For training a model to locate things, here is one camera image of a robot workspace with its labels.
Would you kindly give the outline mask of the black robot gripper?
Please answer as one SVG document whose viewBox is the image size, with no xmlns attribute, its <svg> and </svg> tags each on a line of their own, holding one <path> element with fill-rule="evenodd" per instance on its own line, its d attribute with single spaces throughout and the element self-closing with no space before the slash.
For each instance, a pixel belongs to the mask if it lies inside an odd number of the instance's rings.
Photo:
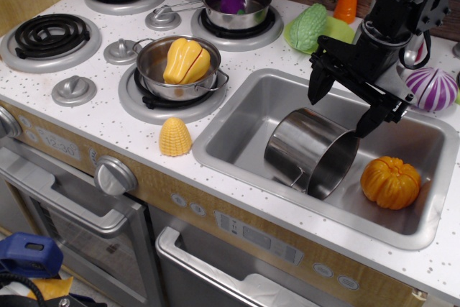
<svg viewBox="0 0 460 307">
<path fill-rule="evenodd" d="M 359 25 L 350 44 L 321 35 L 310 58 L 311 104 L 317 104 L 338 82 L 369 104 L 356 124 L 356 137 L 366 137 L 382 122 L 398 123 L 413 104 L 413 94 L 397 70 L 400 51 L 411 38 L 410 32 L 384 35 L 367 19 Z"/>
</svg>

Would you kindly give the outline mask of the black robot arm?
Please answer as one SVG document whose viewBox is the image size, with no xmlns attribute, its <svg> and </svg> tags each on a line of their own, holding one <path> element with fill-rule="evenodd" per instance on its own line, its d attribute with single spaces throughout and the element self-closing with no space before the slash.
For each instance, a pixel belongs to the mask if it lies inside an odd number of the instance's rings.
<svg viewBox="0 0 460 307">
<path fill-rule="evenodd" d="M 369 104 L 356 124 L 356 137 L 366 137 L 382 122 L 399 122 L 415 96 L 397 67 L 416 70 L 428 62 L 406 62 L 406 48 L 414 37 L 430 45 L 430 29 L 441 26 L 449 12 L 449 0 L 374 0 L 353 43 L 318 38 L 310 58 L 310 102 L 316 104 L 339 82 Z"/>
</svg>

